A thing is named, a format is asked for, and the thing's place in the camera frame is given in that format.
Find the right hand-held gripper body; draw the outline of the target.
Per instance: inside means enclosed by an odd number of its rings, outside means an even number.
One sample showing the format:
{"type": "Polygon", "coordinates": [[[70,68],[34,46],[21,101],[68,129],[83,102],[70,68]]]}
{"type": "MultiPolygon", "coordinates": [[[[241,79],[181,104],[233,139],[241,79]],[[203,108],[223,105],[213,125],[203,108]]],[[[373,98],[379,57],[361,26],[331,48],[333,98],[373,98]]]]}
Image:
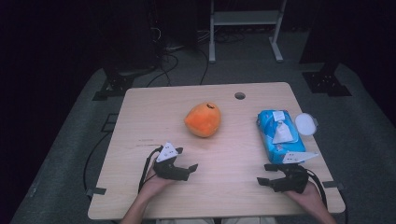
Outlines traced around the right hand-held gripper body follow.
{"type": "Polygon", "coordinates": [[[318,156],[317,152],[293,152],[289,151],[278,164],[278,171],[285,176],[279,179],[271,180],[271,188],[274,192],[295,191],[302,193],[307,185],[308,178],[313,177],[308,169],[305,169],[301,163],[311,160],[318,156]]]}

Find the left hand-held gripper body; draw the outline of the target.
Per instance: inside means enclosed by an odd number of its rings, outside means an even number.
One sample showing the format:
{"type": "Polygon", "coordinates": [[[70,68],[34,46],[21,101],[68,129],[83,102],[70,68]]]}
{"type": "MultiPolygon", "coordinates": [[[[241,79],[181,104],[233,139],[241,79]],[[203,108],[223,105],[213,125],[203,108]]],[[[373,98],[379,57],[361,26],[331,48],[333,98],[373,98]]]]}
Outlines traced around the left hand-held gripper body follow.
{"type": "Polygon", "coordinates": [[[187,181],[190,176],[189,169],[175,166],[178,155],[176,148],[170,142],[166,142],[154,162],[153,169],[157,176],[164,179],[187,181]]]}

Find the blue wet wipes pack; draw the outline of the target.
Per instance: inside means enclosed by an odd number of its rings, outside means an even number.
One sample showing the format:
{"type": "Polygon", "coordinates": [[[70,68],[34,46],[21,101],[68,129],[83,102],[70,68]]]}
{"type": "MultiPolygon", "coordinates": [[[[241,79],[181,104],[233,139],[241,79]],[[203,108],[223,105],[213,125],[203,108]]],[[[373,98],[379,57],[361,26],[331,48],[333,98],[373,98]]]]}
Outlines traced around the blue wet wipes pack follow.
{"type": "Polygon", "coordinates": [[[263,110],[257,117],[257,126],[262,135],[269,162],[282,164],[288,153],[305,152],[304,143],[287,110],[263,110]],[[275,143],[276,128],[282,124],[289,128],[291,139],[275,143]]]}

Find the white wet wipe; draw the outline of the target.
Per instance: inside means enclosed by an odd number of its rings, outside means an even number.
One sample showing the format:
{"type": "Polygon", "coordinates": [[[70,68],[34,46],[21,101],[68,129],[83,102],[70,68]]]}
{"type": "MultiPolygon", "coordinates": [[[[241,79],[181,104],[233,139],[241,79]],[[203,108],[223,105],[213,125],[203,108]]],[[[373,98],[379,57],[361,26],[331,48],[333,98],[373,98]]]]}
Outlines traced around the white wet wipe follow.
{"type": "Polygon", "coordinates": [[[293,139],[289,126],[284,122],[279,122],[276,126],[273,137],[274,144],[287,143],[293,139]]]}

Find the orange plush toy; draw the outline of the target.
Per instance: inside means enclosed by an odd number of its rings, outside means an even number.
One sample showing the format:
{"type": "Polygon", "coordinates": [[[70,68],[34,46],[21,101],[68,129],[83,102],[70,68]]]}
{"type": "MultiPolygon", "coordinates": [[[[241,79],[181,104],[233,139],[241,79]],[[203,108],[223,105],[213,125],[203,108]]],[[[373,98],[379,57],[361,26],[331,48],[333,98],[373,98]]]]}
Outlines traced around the orange plush toy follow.
{"type": "Polygon", "coordinates": [[[196,105],[184,118],[184,123],[188,130],[199,136],[209,137],[219,128],[221,113],[219,108],[210,102],[196,105]]]}

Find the person's left hand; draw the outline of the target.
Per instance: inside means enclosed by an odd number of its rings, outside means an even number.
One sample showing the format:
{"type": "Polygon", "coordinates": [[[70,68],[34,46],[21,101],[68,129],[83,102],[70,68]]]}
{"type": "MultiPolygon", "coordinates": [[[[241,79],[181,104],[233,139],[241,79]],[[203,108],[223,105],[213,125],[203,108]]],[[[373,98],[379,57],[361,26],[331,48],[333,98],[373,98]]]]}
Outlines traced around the person's left hand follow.
{"type": "Polygon", "coordinates": [[[151,200],[173,183],[174,180],[161,178],[157,176],[156,172],[152,168],[150,168],[138,196],[145,200],[151,200]]]}

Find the person's right hand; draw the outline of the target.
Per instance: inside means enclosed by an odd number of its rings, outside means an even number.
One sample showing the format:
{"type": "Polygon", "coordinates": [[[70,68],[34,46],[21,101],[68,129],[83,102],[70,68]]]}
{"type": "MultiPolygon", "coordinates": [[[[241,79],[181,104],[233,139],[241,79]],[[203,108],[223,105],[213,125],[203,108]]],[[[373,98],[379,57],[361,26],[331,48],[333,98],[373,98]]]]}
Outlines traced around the person's right hand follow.
{"type": "Polygon", "coordinates": [[[302,193],[289,190],[285,191],[284,194],[299,204],[305,212],[313,217],[318,217],[320,214],[324,214],[327,211],[316,185],[312,182],[307,183],[302,193]]]}

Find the grey tape strip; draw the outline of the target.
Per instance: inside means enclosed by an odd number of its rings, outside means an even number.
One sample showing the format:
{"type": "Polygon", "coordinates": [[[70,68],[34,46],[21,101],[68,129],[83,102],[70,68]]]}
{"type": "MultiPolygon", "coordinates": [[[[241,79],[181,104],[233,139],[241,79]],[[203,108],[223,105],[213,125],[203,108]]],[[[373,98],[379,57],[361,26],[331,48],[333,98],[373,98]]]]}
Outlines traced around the grey tape strip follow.
{"type": "Polygon", "coordinates": [[[343,189],[345,188],[344,185],[343,185],[342,183],[336,182],[336,181],[325,181],[325,182],[322,183],[322,186],[323,186],[325,189],[328,189],[328,188],[337,188],[337,189],[339,189],[339,190],[343,190],[343,189]]]}
{"type": "Polygon", "coordinates": [[[94,194],[105,195],[106,189],[103,188],[94,188],[94,189],[87,189],[86,195],[92,197],[94,194]]]}

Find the person's beige trousers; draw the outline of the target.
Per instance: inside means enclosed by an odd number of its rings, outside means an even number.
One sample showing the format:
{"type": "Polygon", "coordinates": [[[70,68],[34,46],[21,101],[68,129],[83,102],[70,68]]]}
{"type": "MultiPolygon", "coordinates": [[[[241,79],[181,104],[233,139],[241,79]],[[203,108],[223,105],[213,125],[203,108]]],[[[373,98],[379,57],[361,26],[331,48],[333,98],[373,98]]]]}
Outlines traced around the person's beige trousers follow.
{"type": "MultiPolygon", "coordinates": [[[[214,218],[157,219],[155,224],[216,224],[214,218]]],[[[228,217],[219,224],[278,224],[274,217],[228,217]]]]}

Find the white round lid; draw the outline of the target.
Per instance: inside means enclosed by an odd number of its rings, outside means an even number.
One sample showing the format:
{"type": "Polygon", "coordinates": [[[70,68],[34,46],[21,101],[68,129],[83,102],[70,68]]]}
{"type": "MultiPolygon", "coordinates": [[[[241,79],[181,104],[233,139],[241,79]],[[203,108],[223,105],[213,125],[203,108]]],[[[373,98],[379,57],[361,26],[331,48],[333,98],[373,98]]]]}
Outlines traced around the white round lid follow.
{"type": "Polygon", "coordinates": [[[299,114],[294,121],[299,134],[313,135],[317,131],[318,122],[310,114],[299,114]]]}

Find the black stand with flat base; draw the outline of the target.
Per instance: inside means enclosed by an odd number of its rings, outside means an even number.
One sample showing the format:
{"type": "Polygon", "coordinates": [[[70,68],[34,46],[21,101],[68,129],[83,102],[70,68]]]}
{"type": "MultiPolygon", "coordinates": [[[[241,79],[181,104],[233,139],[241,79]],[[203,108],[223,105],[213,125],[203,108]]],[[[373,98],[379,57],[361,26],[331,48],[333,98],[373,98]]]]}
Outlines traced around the black stand with flat base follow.
{"type": "Polygon", "coordinates": [[[106,79],[102,88],[93,96],[94,101],[105,101],[108,97],[124,96],[132,88],[134,80],[153,72],[155,65],[134,66],[115,62],[103,62],[106,79]]]}
{"type": "Polygon", "coordinates": [[[303,72],[313,93],[329,96],[350,96],[351,93],[335,76],[335,70],[347,52],[342,12],[337,9],[340,0],[320,0],[318,12],[304,46],[300,63],[323,63],[314,72],[303,72]]]}

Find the white metal stand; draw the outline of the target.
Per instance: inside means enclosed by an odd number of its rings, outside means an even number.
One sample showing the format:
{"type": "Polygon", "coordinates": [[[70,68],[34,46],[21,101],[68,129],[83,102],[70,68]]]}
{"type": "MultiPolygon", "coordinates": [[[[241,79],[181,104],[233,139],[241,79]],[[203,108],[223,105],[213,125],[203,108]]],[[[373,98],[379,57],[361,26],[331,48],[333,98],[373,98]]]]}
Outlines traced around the white metal stand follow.
{"type": "Polygon", "coordinates": [[[208,61],[210,63],[216,61],[215,28],[217,26],[274,25],[275,30],[269,37],[269,43],[276,61],[282,63],[284,59],[278,47],[277,40],[287,2],[288,0],[282,0],[277,10],[216,11],[214,9],[214,0],[211,0],[208,61]]]}

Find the black floor tape frame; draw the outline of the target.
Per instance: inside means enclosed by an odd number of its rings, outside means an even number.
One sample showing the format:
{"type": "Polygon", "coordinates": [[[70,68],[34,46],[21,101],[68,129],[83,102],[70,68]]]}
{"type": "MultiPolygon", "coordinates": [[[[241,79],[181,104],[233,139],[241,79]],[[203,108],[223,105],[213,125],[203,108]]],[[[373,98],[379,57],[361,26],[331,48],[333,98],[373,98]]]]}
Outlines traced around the black floor tape frame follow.
{"type": "Polygon", "coordinates": [[[104,124],[102,125],[101,132],[112,133],[116,127],[118,116],[119,115],[117,113],[109,113],[106,117],[104,124]]]}

